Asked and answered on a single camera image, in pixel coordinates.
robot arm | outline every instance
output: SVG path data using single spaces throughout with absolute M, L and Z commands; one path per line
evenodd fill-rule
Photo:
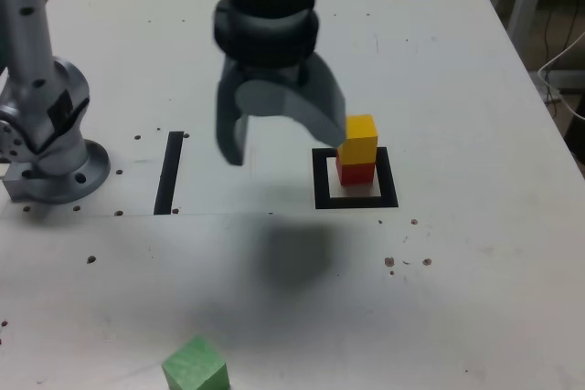
M 0 0 L 8 79 L 0 94 L 0 153 L 13 200 L 67 203 L 108 176 L 108 154 L 85 141 L 80 124 L 90 103 L 81 72 L 54 58 L 45 0 Z
M 314 0 L 219 1 L 217 139 L 229 163 L 243 163 L 249 115 L 289 116 L 335 147 L 346 139 L 343 95 L 314 53 L 318 28 Z

cable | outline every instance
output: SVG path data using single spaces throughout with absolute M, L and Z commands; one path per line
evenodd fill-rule
M 577 19 L 577 15 L 579 14 L 579 10 L 580 10 L 580 0 L 575 0 L 575 10 L 573 12 L 573 17 L 571 18 L 571 22 L 570 22 L 570 26 L 569 26 L 569 32 L 567 33 L 567 37 L 565 38 L 565 43 L 563 45 L 563 48 L 561 49 L 563 51 L 565 49 L 567 49 L 567 44 L 569 43 L 570 36 L 573 33 L 573 27 L 575 26 L 575 22 L 576 22 L 576 19 Z M 549 55 L 549 49 L 548 49 L 548 27 L 550 25 L 552 16 L 555 13 L 555 11 L 556 11 L 556 7 L 550 8 L 550 11 L 549 11 L 548 17 L 547 17 L 547 22 L 545 24 L 545 32 L 544 32 L 545 63 L 548 63 L 548 55 Z M 546 80 L 546 83 L 549 83 L 548 76 L 550 74 L 550 71 L 553 68 L 553 64 L 551 64 L 550 67 L 545 72 L 545 80 Z M 557 117 L 557 103 L 555 102 L 555 100 L 552 99 L 552 96 L 550 94 L 550 87 L 547 87 L 547 98 L 545 100 L 545 105 L 548 107 L 550 104 L 552 104 L 553 109 L 554 109 L 554 114 L 552 115 L 552 118 L 555 119 Z
M 577 43 L 579 43 L 579 40 L 581 40 L 583 37 L 585 37 L 585 32 L 583 32 L 580 36 L 577 37 L 577 39 L 575 41 L 573 41 L 569 47 L 567 47 L 565 50 L 563 50 L 562 52 L 560 52 L 556 57 L 554 57 L 553 59 L 551 59 L 547 64 L 545 64 L 542 68 L 540 68 L 537 72 L 538 77 L 540 78 L 540 80 L 542 82 L 545 83 L 545 85 L 550 88 L 553 89 L 557 92 L 558 97 L 560 98 L 560 101 L 565 104 L 565 107 L 567 107 L 567 110 L 569 110 L 573 116 L 575 116 L 578 119 L 581 119 L 582 121 L 585 121 L 585 117 L 581 116 L 580 114 L 578 114 L 577 112 L 575 112 L 569 105 L 568 102 L 565 101 L 565 98 L 563 98 L 563 95 L 560 94 L 560 91 L 558 91 L 557 89 L 555 89 L 554 87 L 552 87 L 543 77 L 542 77 L 542 71 L 544 69 L 546 69 L 548 66 L 552 65 L 555 61 L 557 61 L 559 58 L 561 58 L 563 55 L 565 55 L 567 52 L 569 52 L 573 46 L 575 46 Z

screw hole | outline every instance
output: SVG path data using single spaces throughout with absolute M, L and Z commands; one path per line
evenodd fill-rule
M 20 8 L 20 15 L 21 16 L 30 16 L 35 12 L 35 8 L 31 6 L 27 6 L 26 8 Z

black line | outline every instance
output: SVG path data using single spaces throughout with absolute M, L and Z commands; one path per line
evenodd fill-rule
M 155 215 L 170 215 L 175 194 L 176 173 L 179 171 L 181 147 L 183 146 L 183 132 L 169 132 L 166 141 L 165 160 L 161 179 L 158 182 L 156 201 L 154 202 Z
M 376 151 L 376 169 L 378 171 L 380 194 L 382 195 L 382 206 L 398 207 L 399 199 L 396 196 L 396 187 L 394 187 L 394 178 L 392 177 L 390 159 L 386 148 L 379 147 Z
M 388 150 L 379 146 L 376 151 L 376 170 L 381 196 L 336 197 L 329 194 L 329 177 L 327 175 L 327 158 L 335 157 L 335 148 L 313 149 L 313 179 L 315 209 L 375 209 L 380 207 L 398 207 Z
M 329 207 L 329 177 L 327 176 L 327 157 L 335 157 L 333 148 L 313 148 L 314 208 Z

black tape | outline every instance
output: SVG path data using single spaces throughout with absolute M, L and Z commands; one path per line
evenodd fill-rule
M 154 202 L 155 215 L 170 215 L 171 213 L 182 146 L 183 132 L 169 132 L 166 141 L 163 169 L 161 171 L 161 178 L 158 182 L 156 201 Z

